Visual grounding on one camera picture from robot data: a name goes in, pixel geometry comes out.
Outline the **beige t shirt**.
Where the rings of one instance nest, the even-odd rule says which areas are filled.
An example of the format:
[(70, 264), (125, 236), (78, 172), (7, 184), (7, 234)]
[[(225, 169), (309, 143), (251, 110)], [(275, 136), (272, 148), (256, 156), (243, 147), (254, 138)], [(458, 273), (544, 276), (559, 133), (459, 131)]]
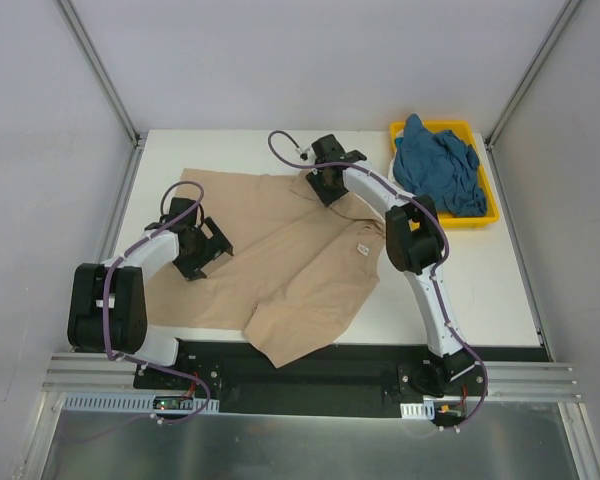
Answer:
[(233, 246), (187, 281), (173, 265), (146, 288), (153, 326), (238, 330), (277, 368), (326, 347), (376, 287), (385, 227), (356, 195), (332, 206), (304, 175), (186, 169), (178, 194), (203, 207)]

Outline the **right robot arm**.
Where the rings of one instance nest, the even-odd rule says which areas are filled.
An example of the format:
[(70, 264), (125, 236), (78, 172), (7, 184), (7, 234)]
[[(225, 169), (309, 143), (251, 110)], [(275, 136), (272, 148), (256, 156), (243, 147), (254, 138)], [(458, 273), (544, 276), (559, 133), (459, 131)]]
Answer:
[(429, 363), (418, 377), (441, 394), (453, 394), (476, 360), (459, 332), (443, 284), (449, 244), (433, 201), (392, 184), (364, 154), (345, 151), (332, 134), (296, 151), (309, 162), (307, 181), (324, 205), (352, 193), (384, 217), (387, 256), (411, 285), (425, 325)]

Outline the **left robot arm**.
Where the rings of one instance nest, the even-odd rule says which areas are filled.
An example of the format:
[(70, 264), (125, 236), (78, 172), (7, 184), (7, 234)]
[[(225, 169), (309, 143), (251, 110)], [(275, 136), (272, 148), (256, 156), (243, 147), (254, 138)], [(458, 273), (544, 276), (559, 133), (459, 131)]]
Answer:
[(117, 258), (82, 263), (74, 273), (69, 307), (69, 344), (83, 352), (131, 356), (157, 366), (168, 388), (184, 387), (190, 363), (178, 356), (179, 340), (148, 323), (145, 286), (170, 264), (187, 281), (233, 246), (198, 201), (174, 197), (169, 210), (149, 224), (141, 240)]

